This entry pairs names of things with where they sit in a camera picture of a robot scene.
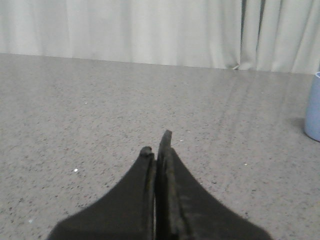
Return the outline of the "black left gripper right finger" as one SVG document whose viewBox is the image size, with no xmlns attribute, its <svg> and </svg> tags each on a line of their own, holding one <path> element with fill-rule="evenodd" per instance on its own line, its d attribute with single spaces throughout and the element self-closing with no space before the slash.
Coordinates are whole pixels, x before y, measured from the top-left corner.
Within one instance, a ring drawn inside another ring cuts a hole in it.
<svg viewBox="0 0 320 240">
<path fill-rule="evenodd" d="M 270 240 L 263 228 L 244 219 L 208 193 L 171 146 L 161 138 L 155 179 L 156 239 Z"/>
</svg>

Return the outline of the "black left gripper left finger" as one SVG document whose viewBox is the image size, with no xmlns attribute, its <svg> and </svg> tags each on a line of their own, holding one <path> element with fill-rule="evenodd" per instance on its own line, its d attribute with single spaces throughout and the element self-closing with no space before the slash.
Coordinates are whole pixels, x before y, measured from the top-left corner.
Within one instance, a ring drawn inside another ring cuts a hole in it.
<svg viewBox="0 0 320 240">
<path fill-rule="evenodd" d="M 141 149 L 123 178 L 89 207 L 60 221 L 50 240 L 152 240 L 156 161 Z"/>
</svg>

